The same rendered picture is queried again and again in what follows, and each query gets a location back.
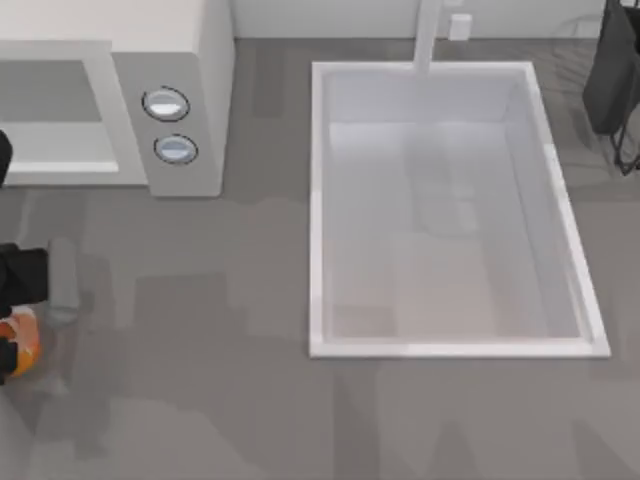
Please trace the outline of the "white sink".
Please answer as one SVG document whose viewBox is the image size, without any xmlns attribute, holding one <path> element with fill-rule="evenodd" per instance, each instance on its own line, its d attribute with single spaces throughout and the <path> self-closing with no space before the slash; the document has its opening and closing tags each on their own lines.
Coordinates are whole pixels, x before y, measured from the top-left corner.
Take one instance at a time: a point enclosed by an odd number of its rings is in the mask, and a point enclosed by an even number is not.
<svg viewBox="0 0 640 480">
<path fill-rule="evenodd" d="M 316 62 L 313 358 L 611 354 L 533 65 Z"/>
</svg>

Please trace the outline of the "pale grey rounded box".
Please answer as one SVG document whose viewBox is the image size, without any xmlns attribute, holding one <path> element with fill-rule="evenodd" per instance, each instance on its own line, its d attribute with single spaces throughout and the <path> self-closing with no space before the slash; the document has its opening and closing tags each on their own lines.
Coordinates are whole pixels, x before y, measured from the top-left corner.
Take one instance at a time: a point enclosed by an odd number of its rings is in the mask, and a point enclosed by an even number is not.
<svg viewBox="0 0 640 480">
<path fill-rule="evenodd" d="M 80 310 L 77 249 L 67 238 L 54 238 L 48 245 L 49 300 L 47 317 L 52 326 L 74 322 Z"/>
</svg>

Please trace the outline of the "pale microwave door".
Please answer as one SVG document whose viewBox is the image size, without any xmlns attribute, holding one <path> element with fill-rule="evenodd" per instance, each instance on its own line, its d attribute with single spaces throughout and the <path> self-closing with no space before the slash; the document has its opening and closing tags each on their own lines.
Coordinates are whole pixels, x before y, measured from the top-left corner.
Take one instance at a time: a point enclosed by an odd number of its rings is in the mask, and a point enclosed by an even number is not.
<svg viewBox="0 0 640 480">
<path fill-rule="evenodd" d="M 0 40 L 10 186 L 144 185 L 107 41 Z"/>
</svg>

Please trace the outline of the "orange cup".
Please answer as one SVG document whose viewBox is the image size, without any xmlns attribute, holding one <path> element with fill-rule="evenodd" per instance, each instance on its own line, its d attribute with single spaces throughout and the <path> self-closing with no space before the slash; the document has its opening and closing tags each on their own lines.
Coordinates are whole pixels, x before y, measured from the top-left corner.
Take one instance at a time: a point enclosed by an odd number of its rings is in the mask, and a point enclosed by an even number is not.
<svg viewBox="0 0 640 480">
<path fill-rule="evenodd" d="M 0 337 L 15 343 L 15 371 L 19 377 L 34 368 L 41 352 L 39 323 L 28 306 L 14 307 L 8 317 L 0 319 Z"/>
</svg>

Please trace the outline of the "small round microwave knob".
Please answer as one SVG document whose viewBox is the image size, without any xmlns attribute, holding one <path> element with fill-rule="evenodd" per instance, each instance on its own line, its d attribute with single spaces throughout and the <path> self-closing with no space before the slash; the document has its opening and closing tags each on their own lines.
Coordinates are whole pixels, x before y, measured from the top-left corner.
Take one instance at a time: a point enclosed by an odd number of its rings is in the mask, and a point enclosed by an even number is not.
<svg viewBox="0 0 640 480">
<path fill-rule="evenodd" d="M 153 151 L 159 160 L 169 165 L 187 165 L 199 156 L 198 145 L 188 136 L 181 134 L 155 139 Z"/>
</svg>

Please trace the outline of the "tall white tap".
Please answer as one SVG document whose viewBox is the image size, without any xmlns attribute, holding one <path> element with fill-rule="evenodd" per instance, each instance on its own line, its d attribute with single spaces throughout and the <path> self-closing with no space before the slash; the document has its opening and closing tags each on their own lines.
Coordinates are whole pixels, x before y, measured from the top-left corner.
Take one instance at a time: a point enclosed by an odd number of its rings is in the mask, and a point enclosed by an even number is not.
<svg viewBox="0 0 640 480">
<path fill-rule="evenodd" d="M 441 0 L 420 0 L 416 17 L 413 67 L 417 75 L 426 75 L 433 56 Z"/>
</svg>

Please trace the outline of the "pale microwave oven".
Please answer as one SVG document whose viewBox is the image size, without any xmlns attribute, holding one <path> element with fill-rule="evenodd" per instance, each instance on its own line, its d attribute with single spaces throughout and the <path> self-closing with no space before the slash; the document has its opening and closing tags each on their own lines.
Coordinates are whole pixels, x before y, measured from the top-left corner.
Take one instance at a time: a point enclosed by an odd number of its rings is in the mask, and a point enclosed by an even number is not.
<svg viewBox="0 0 640 480">
<path fill-rule="evenodd" d="M 229 0 L 0 0 L 0 40 L 107 41 L 146 175 L 156 197 L 221 193 L 233 90 L 235 46 Z M 149 90 L 169 86 L 189 100 L 178 122 L 150 118 Z M 187 165 L 169 165 L 153 151 L 157 138 L 181 134 L 199 148 Z M 0 130 L 0 188 L 13 147 Z"/>
</svg>

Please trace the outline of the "large round microwave knob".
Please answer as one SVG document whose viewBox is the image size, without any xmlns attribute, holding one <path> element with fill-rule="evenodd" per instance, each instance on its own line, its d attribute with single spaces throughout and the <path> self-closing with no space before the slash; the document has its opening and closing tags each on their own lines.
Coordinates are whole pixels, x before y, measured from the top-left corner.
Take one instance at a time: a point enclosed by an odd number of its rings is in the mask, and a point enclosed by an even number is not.
<svg viewBox="0 0 640 480">
<path fill-rule="evenodd" d="M 191 110 L 188 98 L 169 86 L 146 91 L 142 95 L 141 105 L 150 118 L 169 123 L 184 119 Z"/>
</svg>

